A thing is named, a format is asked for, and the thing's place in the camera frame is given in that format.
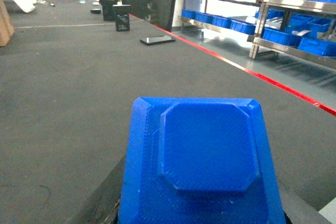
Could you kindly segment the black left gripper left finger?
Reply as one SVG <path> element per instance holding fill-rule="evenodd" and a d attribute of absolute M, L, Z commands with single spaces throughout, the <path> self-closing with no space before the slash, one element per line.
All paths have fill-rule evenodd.
<path fill-rule="evenodd" d="M 80 210 L 66 223 L 116 223 L 117 210 L 114 207 L 120 199 L 124 166 L 125 157 L 122 157 Z"/>

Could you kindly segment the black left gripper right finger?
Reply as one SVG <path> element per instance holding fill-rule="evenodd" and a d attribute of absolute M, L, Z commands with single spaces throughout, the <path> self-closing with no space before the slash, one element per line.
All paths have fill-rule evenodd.
<path fill-rule="evenodd" d="M 292 189 L 278 183 L 282 208 L 286 223 L 292 224 L 331 224 L 323 215 L 300 198 Z"/>

